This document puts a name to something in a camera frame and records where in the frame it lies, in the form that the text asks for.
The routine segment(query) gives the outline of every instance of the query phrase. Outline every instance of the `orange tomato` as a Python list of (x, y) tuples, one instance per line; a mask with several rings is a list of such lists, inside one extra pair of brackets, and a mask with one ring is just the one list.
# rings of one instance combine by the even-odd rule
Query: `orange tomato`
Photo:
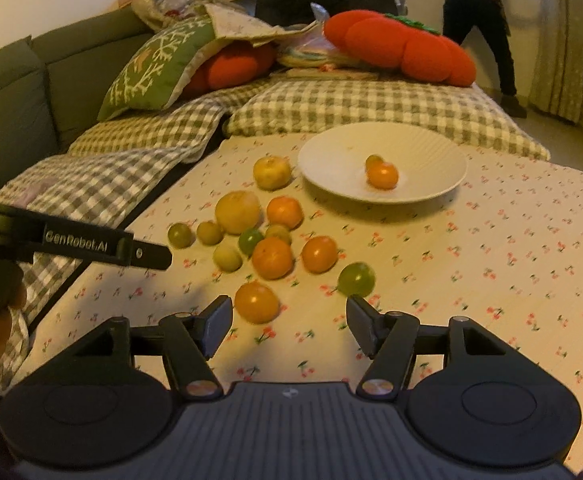
[(377, 162), (367, 169), (367, 182), (376, 189), (394, 189), (398, 184), (398, 170), (390, 162)]
[(287, 229), (296, 229), (304, 215), (300, 203), (290, 196), (277, 196), (267, 205), (267, 219), (270, 224), (281, 224)]
[(338, 260), (338, 246), (334, 238), (316, 236), (305, 244), (301, 256), (305, 269), (314, 274), (321, 274), (335, 265)]
[(280, 238), (265, 238), (254, 248), (252, 265), (262, 279), (278, 280), (292, 270), (292, 248)]
[(278, 316), (280, 301), (267, 285), (249, 282), (236, 291), (234, 308), (245, 321), (258, 325), (269, 323)]

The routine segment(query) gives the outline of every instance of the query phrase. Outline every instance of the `person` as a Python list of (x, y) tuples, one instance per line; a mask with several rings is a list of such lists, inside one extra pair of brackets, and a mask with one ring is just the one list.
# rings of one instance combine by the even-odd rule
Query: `person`
[(462, 44), (473, 27), (478, 27), (494, 54), (498, 65), (501, 107), (511, 117), (526, 118), (527, 110), (517, 97), (510, 35), (505, 8), (501, 0), (445, 0), (443, 35)]

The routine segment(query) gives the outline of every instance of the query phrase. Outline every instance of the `sofa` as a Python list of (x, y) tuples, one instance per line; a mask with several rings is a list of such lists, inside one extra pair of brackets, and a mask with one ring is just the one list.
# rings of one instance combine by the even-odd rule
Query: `sofa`
[(0, 49), (0, 189), (96, 124), (109, 86), (152, 34), (127, 6)]

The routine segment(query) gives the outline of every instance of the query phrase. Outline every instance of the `red plush toy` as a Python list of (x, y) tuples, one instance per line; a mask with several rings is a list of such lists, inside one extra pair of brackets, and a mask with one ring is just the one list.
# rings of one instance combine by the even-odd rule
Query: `red plush toy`
[(265, 75), (275, 61), (276, 49), (272, 44), (255, 48), (249, 41), (235, 41), (203, 63), (181, 98), (194, 99), (213, 90), (244, 85)]
[(476, 65), (458, 44), (404, 18), (348, 10), (327, 20), (325, 37), (349, 56), (418, 81), (467, 87), (476, 80)]

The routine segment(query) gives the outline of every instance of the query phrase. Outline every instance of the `plastic bag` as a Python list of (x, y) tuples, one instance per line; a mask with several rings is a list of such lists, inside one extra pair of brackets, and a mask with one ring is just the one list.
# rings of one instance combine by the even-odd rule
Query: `plastic bag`
[(168, 28), (177, 22), (204, 16), (204, 4), (214, 3), (230, 7), (239, 12), (245, 10), (232, 3), (233, 0), (133, 0), (134, 13), (154, 32)]
[(365, 68), (362, 61), (340, 52), (323, 33), (329, 13), (318, 4), (311, 4), (316, 26), (302, 36), (281, 43), (277, 61), (288, 68), (334, 67)]

